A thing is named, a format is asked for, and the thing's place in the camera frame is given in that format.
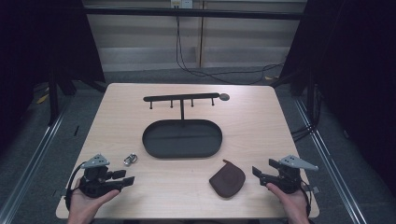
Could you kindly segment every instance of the brown leather pouch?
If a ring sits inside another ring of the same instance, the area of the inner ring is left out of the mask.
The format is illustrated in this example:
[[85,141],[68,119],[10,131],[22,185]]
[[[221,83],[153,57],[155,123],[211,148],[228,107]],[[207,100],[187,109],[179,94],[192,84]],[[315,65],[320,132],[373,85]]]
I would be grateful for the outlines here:
[[245,173],[229,161],[209,179],[210,185],[223,198],[234,196],[244,186]]

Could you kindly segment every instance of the wooden table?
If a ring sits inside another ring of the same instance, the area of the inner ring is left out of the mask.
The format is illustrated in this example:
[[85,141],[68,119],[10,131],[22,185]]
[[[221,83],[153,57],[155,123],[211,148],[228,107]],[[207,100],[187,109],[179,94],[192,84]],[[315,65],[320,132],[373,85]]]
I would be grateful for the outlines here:
[[[217,123],[223,134],[219,152],[210,158],[160,160],[150,156],[142,143],[143,131],[159,119],[180,119],[179,102],[155,102],[153,109],[145,96],[218,92],[230,95],[229,101],[195,100],[185,102],[185,119],[208,119]],[[278,175],[268,165],[288,155],[298,157],[290,130],[274,89],[271,87],[230,85],[111,84],[98,109],[76,167],[101,153],[110,160],[109,170],[127,170],[134,184],[106,203],[96,217],[121,219],[163,218],[272,218],[284,211],[259,178],[252,165],[268,175]],[[135,153],[138,162],[130,167],[123,160]],[[209,178],[231,161],[246,175],[241,190],[230,199],[221,198],[210,186]],[[59,218],[68,212],[61,200]],[[312,200],[311,217],[318,216]]]

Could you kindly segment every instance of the human hand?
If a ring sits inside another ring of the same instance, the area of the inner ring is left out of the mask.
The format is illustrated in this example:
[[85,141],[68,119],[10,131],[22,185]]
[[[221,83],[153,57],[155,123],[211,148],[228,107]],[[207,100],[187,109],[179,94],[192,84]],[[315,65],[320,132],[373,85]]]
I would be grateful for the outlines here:
[[300,189],[292,194],[286,194],[272,183],[268,183],[265,187],[271,190],[282,203],[289,224],[309,224],[305,196]]
[[[79,186],[79,179],[77,180],[76,188]],[[99,208],[108,201],[116,197],[120,192],[116,189],[111,190],[100,198],[90,198],[86,196],[80,189],[73,191],[69,218],[67,223],[70,224],[88,224],[91,223]]]

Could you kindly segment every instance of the finger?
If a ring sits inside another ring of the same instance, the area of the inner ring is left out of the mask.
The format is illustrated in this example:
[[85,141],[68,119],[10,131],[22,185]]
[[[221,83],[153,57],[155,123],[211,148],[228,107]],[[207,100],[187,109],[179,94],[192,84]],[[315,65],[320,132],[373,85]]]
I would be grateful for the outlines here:
[[100,204],[107,203],[108,201],[112,200],[114,197],[116,197],[119,194],[120,194],[119,190],[113,189],[110,192],[108,192],[107,194],[105,194],[104,196],[98,198],[98,202]]
[[283,192],[280,188],[278,188],[276,185],[268,183],[266,187],[271,190],[275,194],[275,196],[283,203],[285,200],[287,200],[288,196],[286,195],[285,192]]

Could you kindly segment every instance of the wall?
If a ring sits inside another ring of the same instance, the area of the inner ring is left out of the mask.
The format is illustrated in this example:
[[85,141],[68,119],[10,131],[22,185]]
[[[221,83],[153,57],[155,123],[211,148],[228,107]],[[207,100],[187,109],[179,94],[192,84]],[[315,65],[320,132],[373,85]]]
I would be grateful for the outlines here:
[[[170,1],[85,0],[86,6],[170,7]],[[193,8],[303,12],[304,0],[193,1]],[[105,72],[175,68],[174,17],[89,15]],[[298,21],[180,18],[183,60],[188,67],[262,66],[282,63]]]

